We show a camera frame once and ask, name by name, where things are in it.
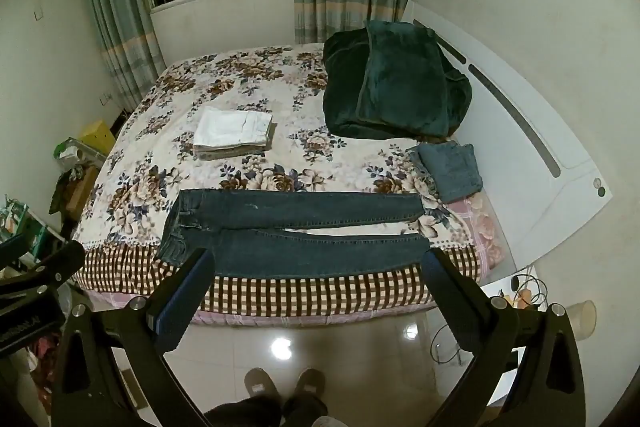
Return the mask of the white bed headboard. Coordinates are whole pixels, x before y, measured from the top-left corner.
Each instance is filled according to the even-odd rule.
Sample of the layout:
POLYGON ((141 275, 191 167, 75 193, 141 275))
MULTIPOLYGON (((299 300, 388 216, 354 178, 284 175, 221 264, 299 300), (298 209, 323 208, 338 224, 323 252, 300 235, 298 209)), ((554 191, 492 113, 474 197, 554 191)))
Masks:
POLYGON ((407 2, 404 19, 433 29, 470 80, 472 102, 454 136, 473 145, 514 267, 523 269, 596 217, 611 190, 560 114, 505 60, 419 3, 407 2))

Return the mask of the dark green plush blanket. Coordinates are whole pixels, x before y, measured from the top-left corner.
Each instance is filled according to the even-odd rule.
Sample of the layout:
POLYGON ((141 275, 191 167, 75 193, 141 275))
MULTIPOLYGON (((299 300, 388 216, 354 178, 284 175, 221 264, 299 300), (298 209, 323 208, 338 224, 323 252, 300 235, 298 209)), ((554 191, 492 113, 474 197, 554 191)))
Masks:
POLYGON ((431 28, 369 20, 326 40, 322 61, 324 120, 343 138, 445 140, 472 102, 470 80, 431 28))

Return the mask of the grey folded pants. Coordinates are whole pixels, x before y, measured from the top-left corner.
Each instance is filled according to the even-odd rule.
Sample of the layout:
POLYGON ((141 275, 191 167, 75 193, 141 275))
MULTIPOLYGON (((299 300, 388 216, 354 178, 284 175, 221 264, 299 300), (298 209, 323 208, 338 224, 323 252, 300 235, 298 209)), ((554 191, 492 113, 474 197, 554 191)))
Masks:
POLYGON ((264 153, 266 150, 270 150, 276 129, 277 124, 272 122, 268 127, 266 142, 264 144, 245 144, 231 148, 223 148, 222 150, 209 150, 209 148, 194 146, 192 147, 192 154, 195 158, 201 160, 213 160, 218 158, 230 158, 264 153))

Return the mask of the floral fleece bed blanket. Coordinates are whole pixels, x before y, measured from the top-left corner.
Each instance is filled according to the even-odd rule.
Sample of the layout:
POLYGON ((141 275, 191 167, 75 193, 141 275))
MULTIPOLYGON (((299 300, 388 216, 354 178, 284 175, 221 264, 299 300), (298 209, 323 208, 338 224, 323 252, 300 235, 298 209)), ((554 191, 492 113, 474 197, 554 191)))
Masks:
POLYGON ((418 194, 423 217, 375 225, 373 233, 421 234, 463 274, 484 277, 486 256, 474 229, 485 210, 480 196, 457 206, 439 202, 412 165, 407 140, 329 132, 322 110, 327 79, 318 44, 204 55, 169 66, 120 130, 82 210, 75 237, 86 261, 76 285, 109 303, 151 294, 174 272, 156 251, 172 203, 188 188, 418 194), (267 150, 198 158, 194 132, 209 107, 270 114, 274 135, 267 150))

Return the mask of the dark blue denim jeans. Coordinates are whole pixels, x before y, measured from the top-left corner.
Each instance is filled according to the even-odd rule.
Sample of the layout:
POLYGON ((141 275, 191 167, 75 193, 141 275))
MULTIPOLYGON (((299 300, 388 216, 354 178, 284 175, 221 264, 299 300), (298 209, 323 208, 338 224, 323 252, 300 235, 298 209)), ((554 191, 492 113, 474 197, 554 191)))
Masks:
POLYGON ((345 229, 411 222, 416 194, 183 190, 169 210, 157 259, 180 267, 195 249, 217 274, 243 279, 323 279, 414 265, 430 249, 420 234, 345 229))

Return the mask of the yellow box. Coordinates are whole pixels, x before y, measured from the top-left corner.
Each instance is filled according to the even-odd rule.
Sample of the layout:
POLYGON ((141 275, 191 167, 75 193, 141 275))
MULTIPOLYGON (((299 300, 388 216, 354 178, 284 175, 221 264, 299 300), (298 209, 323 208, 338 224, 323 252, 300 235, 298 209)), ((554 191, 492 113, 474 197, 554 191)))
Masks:
POLYGON ((85 127, 79 135, 79 140, 82 143, 93 147, 95 150, 98 150, 105 156, 111 153, 116 142, 110 127, 108 127, 103 120, 98 120, 92 124, 88 124, 88 126, 85 127))

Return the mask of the small teal folded cloth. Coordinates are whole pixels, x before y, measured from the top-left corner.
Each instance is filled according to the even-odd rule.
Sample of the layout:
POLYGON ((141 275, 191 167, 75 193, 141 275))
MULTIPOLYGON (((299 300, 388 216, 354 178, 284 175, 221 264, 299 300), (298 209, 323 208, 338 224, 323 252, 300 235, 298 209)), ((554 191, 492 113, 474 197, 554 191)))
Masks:
POLYGON ((433 180, 444 204, 466 199, 483 190, 484 182, 472 144, 460 145, 456 141, 420 143, 409 148, 408 155, 416 169, 433 180))

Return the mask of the white cup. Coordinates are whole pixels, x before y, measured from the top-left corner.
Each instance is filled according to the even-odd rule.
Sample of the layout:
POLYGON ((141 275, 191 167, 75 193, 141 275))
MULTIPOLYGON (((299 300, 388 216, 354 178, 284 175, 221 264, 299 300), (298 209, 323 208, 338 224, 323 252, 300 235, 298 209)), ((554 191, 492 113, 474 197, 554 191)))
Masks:
POLYGON ((592 300, 574 303, 566 308, 577 341, 589 338, 597 327, 597 307, 592 300))

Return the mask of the white folded pants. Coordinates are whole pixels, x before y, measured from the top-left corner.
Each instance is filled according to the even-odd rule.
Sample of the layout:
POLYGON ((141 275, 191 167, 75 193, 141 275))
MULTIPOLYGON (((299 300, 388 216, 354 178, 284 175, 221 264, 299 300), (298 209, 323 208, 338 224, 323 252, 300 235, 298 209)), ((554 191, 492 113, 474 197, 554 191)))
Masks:
POLYGON ((270 113, 207 106, 203 109, 194 132, 193 145, 209 150, 266 145, 271 124, 270 113))

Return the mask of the right dark slipper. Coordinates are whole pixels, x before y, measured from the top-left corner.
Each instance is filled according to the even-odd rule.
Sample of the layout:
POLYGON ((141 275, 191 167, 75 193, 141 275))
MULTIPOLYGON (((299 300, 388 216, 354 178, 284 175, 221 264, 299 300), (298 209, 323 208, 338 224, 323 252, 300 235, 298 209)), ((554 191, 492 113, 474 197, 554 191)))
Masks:
POLYGON ((320 399, 326 390, 326 375, 319 369, 304 369, 296 381, 294 395, 313 395, 320 399))

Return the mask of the brown cardboard box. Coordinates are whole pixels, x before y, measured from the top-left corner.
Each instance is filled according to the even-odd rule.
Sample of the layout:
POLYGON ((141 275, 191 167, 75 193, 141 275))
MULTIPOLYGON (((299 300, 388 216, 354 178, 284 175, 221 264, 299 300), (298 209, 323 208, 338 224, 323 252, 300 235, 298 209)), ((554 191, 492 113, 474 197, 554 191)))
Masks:
POLYGON ((80 219, 82 210, 84 210, 88 202, 98 174, 99 169, 91 166, 85 171, 82 179, 74 185, 70 199, 65 205, 65 211, 73 220, 78 221, 80 219))

